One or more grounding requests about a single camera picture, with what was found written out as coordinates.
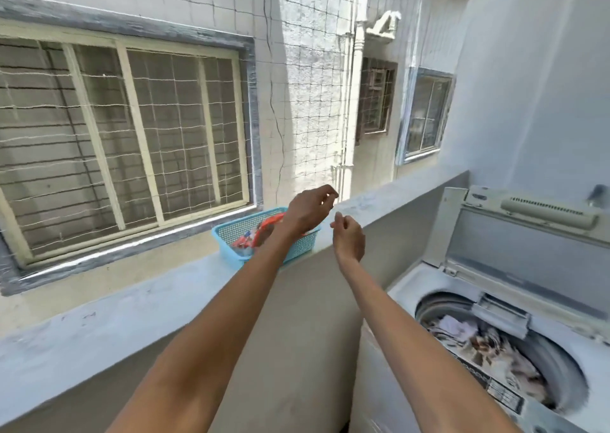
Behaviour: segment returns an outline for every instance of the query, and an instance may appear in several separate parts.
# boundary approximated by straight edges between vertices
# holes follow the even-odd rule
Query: plastic basket
[[[236,268],[241,268],[246,262],[252,258],[252,255],[239,255],[233,250],[231,244],[235,242],[244,232],[251,229],[256,229],[261,221],[266,220],[271,215],[285,212],[286,207],[278,207],[265,212],[255,213],[254,215],[244,216],[235,221],[219,224],[212,229],[212,235],[216,238],[220,246],[220,254],[223,258]],[[318,234],[320,227],[310,230],[305,236],[297,240],[286,255],[284,263],[293,260],[294,258],[309,252],[315,244],[315,237]]]

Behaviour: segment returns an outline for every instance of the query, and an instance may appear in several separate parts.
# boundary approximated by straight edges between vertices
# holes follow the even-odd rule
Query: top-load washing machine
[[[474,186],[389,289],[527,433],[610,433],[609,292],[610,214]],[[366,323],[349,431],[420,431]]]

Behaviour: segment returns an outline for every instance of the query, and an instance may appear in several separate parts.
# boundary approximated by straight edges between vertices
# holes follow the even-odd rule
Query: person
[[[282,223],[157,358],[107,433],[205,433],[290,246],[329,215],[329,185],[298,194]],[[340,213],[331,223],[339,269],[423,433],[518,432],[474,377],[360,264],[365,236]]]

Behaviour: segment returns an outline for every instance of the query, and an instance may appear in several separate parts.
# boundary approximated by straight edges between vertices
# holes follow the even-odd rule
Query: white ledge
[[[368,226],[464,173],[442,165],[422,168],[336,210]],[[304,259],[331,246],[328,221]],[[0,340],[0,426],[180,329],[234,273],[212,254]]]

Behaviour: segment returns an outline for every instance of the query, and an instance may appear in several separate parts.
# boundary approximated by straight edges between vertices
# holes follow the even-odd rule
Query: small window
[[[409,120],[405,158],[440,146],[453,77],[420,68]]]
[[[362,60],[356,142],[362,134],[387,132],[397,66],[379,59]]]
[[[236,51],[3,30],[0,213],[21,267],[248,204]]]

